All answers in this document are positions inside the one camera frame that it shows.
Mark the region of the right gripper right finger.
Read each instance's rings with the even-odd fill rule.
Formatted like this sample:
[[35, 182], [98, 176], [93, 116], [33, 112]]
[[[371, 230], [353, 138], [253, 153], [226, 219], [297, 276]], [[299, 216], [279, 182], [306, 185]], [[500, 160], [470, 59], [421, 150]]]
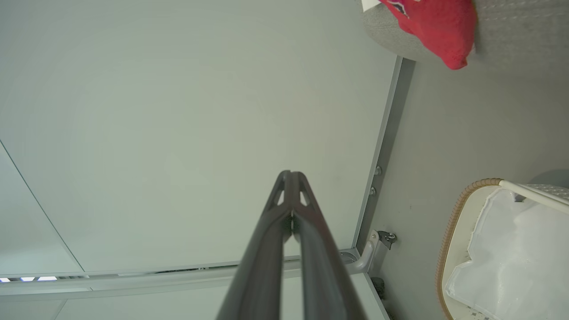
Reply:
[[292, 172], [291, 231], [301, 248], [305, 320], [365, 320], [365, 310], [305, 174]]

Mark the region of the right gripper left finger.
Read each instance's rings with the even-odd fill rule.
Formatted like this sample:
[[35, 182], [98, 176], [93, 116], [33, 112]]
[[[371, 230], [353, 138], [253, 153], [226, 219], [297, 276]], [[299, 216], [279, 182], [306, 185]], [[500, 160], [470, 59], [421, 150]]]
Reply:
[[278, 320], [282, 293], [283, 245], [291, 236], [285, 199], [291, 171], [279, 174], [216, 316], [218, 320]]

